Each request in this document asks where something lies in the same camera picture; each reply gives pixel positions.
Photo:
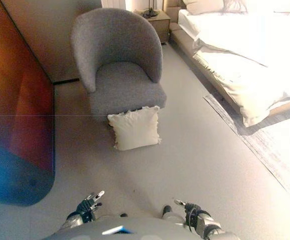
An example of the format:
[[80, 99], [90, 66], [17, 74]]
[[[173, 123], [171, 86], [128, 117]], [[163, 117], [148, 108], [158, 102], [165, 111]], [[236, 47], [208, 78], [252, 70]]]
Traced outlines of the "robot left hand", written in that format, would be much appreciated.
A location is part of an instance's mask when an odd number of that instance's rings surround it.
[[76, 211], [80, 215], [86, 213], [93, 213], [97, 210], [98, 207], [102, 206], [102, 203], [99, 202], [99, 199], [105, 194], [105, 191], [102, 190], [99, 193], [95, 194], [94, 192], [87, 195], [77, 206]]

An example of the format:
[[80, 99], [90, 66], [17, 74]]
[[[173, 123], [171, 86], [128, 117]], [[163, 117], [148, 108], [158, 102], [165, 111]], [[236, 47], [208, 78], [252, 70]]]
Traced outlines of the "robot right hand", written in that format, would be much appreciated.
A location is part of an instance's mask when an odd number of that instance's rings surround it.
[[185, 209], [185, 213], [186, 213], [187, 218], [191, 217], [192, 215], [196, 216], [198, 214], [198, 212], [201, 210], [200, 206], [198, 206], [194, 203], [189, 203], [189, 202], [182, 201], [179, 199], [175, 199], [174, 203]]

